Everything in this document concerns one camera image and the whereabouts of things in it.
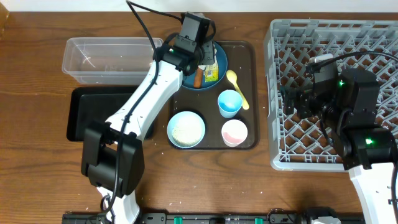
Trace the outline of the light blue cup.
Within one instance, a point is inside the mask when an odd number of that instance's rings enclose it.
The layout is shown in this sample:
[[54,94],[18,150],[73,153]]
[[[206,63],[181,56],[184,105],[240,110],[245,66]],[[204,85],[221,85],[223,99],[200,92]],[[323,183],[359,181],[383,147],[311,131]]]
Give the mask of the light blue cup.
[[217,103],[222,117],[232,118],[242,108],[243,99],[237,91],[225,90],[219,94]]

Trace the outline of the pink cup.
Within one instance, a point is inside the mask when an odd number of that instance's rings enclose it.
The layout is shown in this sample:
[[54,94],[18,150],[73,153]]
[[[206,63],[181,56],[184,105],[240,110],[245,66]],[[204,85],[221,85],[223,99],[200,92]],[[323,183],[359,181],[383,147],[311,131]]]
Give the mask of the pink cup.
[[238,120],[232,119],[222,126],[221,137],[224,143],[229,147],[236,147],[246,140],[248,136],[248,128]]

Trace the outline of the light blue rice bowl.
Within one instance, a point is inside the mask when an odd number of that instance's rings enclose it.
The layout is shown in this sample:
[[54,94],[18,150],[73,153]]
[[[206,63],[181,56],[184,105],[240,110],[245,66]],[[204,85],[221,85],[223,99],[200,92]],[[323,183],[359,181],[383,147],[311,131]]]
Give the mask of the light blue rice bowl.
[[204,138],[206,132],[203,119],[194,112],[182,111],[172,116],[167,125],[169,141],[182,149],[193,148]]

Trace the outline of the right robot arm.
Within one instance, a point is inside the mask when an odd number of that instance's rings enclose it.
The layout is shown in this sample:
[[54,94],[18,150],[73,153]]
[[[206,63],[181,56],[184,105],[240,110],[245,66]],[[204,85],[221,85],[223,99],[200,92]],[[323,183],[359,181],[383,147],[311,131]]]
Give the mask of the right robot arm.
[[312,84],[280,91],[285,114],[316,116],[343,161],[366,223],[397,223],[397,143],[376,122],[379,83],[373,72],[316,65]]

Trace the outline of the green yellow wrapper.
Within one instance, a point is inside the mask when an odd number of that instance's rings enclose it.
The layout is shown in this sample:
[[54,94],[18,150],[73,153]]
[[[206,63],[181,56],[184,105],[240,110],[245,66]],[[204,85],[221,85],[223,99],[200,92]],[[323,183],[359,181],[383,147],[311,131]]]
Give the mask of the green yellow wrapper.
[[215,62],[212,65],[207,65],[205,67],[205,82],[215,82],[218,81],[218,63]]

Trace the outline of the orange carrot piece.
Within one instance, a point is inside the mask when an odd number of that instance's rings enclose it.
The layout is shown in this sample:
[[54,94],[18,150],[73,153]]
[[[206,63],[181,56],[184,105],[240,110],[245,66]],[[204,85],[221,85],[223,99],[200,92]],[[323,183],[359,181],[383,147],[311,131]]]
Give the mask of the orange carrot piece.
[[202,78],[203,78],[203,69],[201,67],[197,68],[195,79],[193,82],[193,87],[196,89],[201,88],[201,83],[202,83]]

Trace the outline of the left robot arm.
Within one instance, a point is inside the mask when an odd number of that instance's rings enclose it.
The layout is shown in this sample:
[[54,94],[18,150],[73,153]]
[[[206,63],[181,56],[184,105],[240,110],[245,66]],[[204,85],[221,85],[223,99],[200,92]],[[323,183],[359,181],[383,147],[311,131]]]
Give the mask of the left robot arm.
[[144,173],[142,143],[163,105],[200,65],[215,62],[211,37],[174,33],[154,50],[150,69],[127,102],[105,122],[93,122],[83,141],[81,173],[108,204],[99,214],[111,223],[134,223],[140,214],[135,189]]

